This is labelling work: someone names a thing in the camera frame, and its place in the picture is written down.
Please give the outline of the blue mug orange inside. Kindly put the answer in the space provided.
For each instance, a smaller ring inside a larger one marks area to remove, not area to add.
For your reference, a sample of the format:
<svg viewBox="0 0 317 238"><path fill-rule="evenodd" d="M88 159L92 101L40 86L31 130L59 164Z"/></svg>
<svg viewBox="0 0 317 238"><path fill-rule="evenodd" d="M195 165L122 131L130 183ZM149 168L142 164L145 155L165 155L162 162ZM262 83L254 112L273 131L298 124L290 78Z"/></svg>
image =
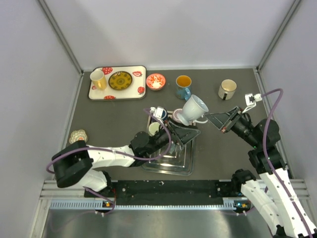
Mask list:
<svg viewBox="0 0 317 238"><path fill-rule="evenodd" d="M180 75L176 79L176 96L188 101L191 97L192 80L187 75Z"/></svg>

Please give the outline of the teal mug white inside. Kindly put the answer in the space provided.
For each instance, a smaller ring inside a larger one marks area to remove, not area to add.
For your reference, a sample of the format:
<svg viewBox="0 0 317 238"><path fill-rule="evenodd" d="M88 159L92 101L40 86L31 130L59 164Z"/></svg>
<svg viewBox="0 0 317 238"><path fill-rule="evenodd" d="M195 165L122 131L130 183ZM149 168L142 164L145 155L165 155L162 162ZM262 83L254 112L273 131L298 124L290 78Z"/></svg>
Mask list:
<svg viewBox="0 0 317 238"><path fill-rule="evenodd" d="M169 150L169 155L176 156L177 153L181 152L185 146L179 144L172 144Z"/></svg>

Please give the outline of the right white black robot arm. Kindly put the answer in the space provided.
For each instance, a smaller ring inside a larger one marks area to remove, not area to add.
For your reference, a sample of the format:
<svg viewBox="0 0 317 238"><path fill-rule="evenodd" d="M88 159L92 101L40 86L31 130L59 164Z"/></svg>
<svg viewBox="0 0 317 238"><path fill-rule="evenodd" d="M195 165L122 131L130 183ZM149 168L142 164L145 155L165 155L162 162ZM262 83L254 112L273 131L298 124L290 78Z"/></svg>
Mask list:
<svg viewBox="0 0 317 238"><path fill-rule="evenodd" d="M222 133L234 132L252 146L248 156L265 189L249 170L237 170L232 176L231 190L245 196L265 220L275 238L315 238L317 227L305 212L291 184L286 164L276 143L279 126L271 118L253 126L240 107L226 113L206 114L206 119Z"/></svg>

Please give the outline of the cream beige mug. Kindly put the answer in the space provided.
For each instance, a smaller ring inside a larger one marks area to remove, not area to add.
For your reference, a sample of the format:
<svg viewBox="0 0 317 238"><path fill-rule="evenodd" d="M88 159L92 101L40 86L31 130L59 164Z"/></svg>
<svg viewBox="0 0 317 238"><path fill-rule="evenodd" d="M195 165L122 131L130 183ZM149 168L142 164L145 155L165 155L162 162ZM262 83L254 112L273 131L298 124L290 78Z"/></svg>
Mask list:
<svg viewBox="0 0 317 238"><path fill-rule="evenodd" d="M225 79L220 84L218 96L222 100L230 100L233 97L236 89L237 89L237 84L235 81L231 79Z"/></svg>

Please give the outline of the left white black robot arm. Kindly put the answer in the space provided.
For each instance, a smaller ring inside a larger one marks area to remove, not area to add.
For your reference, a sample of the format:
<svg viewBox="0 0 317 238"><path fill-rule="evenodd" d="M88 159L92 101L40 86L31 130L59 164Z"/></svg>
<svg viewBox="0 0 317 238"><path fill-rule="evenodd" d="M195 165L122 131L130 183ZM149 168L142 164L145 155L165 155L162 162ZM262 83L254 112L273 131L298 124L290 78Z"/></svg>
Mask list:
<svg viewBox="0 0 317 238"><path fill-rule="evenodd" d="M76 141L52 157L51 166L57 187L67 188L77 184L100 196L108 196L112 192L111 178L101 168L139 167L152 159L155 152L166 154L172 144L184 146L200 133L194 125L185 126L167 119L154 135L138 132L128 145L121 147L95 147L83 140Z"/></svg>

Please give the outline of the light blue mug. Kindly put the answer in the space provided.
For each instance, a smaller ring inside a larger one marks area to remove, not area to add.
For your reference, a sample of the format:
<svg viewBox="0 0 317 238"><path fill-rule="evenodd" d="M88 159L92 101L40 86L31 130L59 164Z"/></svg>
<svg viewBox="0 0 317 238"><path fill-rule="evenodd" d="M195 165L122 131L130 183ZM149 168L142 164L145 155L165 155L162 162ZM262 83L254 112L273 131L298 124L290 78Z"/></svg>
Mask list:
<svg viewBox="0 0 317 238"><path fill-rule="evenodd" d="M199 121L206 113L209 112L207 105L196 95L191 95L188 101L184 104L182 111L177 114L178 119L185 126L193 123L207 123L208 120Z"/></svg>

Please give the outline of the light green mug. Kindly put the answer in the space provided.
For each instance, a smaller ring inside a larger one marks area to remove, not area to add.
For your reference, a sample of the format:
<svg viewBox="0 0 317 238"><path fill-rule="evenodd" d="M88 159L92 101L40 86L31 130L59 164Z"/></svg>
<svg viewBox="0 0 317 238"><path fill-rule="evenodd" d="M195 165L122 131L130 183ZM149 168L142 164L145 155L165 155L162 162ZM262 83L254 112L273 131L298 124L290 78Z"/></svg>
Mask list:
<svg viewBox="0 0 317 238"><path fill-rule="evenodd" d="M153 122L149 125L149 128L148 128L148 134L150 136L154 136L156 132L158 132L160 129L160 123L159 122Z"/></svg>

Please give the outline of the dark blue mug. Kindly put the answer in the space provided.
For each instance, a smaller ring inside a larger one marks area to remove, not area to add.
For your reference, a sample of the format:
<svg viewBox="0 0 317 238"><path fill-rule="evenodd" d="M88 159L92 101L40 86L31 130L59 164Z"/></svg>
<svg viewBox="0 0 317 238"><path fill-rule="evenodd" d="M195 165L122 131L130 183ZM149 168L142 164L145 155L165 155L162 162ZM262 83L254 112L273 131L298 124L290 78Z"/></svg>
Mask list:
<svg viewBox="0 0 317 238"><path fill-rule="evenodd" d="M165 109L159 109L158 115L162 120L166 120L168 118L168 113Z"/></svg>

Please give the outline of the purple mug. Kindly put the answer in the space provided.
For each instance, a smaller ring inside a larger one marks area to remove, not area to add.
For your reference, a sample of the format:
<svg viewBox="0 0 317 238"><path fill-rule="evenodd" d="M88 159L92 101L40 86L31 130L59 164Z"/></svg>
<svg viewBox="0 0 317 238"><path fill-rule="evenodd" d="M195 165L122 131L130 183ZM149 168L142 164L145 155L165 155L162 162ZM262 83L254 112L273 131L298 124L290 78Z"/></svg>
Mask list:
<svg viewBox="0 0 317 238"><path fill-rule="evenodd" d="M172 119L177 123L182 123L183 116L182 116L182 109L176 109L172 113Z"/></svg>

